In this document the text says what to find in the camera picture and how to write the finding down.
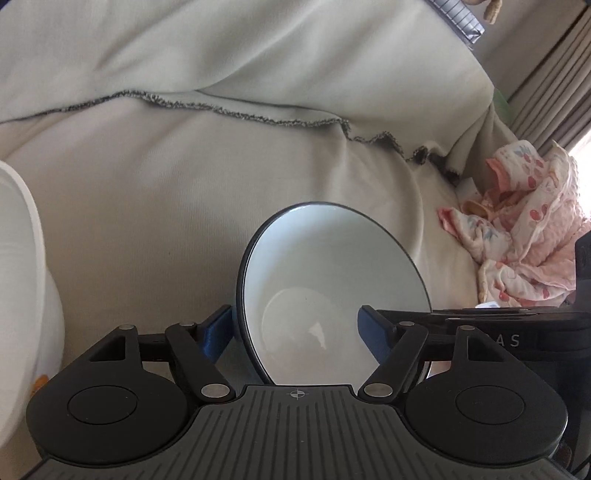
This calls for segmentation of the blue-rimmed white bowl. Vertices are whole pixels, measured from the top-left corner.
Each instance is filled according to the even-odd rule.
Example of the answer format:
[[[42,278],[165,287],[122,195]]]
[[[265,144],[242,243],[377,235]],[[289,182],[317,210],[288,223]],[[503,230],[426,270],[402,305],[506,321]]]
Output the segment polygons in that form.
[[[367,215],[329,202],[295,204],[249,241],[235,321],[264,382],[359,389],[378,365],[358,332],[363,305],[432,309],[413,259]]]

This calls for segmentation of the pink floral baby clothes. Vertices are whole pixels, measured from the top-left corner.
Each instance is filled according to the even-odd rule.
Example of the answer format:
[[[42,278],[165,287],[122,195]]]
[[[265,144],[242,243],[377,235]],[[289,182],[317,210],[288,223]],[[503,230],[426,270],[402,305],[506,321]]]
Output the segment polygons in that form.
[[[438,211],[442,228],[479,266],[480,302],[561,305],[576,290],[575,243],[590,230],[574,160],[559,145],[540,155],[529,142],[517,141],[486,164],[492,188]]]

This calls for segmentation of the beige sofa cover cloth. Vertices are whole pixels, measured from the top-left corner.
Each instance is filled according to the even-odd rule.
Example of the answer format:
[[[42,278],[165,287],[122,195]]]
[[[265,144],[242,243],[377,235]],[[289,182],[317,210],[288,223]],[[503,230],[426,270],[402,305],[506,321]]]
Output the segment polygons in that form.
[[[380,222],[437,308],[478,301],[440,225],[493,86],[423,1],[11,1],[1,157],[32,193],[63,359],[112,328],[200,321],[256,228],[331,201]]]

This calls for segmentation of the beige pleated curtain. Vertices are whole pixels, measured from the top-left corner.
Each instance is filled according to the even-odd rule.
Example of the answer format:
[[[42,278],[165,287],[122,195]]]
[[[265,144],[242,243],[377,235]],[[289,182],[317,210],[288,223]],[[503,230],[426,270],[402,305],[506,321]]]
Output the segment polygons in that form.
[[[510,129],[545,154],[570,150],[590,132],[590,7],[510,97]]]

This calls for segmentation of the blue striped cushion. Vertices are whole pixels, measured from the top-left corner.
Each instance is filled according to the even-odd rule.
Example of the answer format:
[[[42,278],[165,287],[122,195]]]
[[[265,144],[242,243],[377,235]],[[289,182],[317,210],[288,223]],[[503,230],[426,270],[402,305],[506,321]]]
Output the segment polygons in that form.
[[[427,0],[427,3],[466,44],[473,46],[484,35],[485,27],[461,0]]]

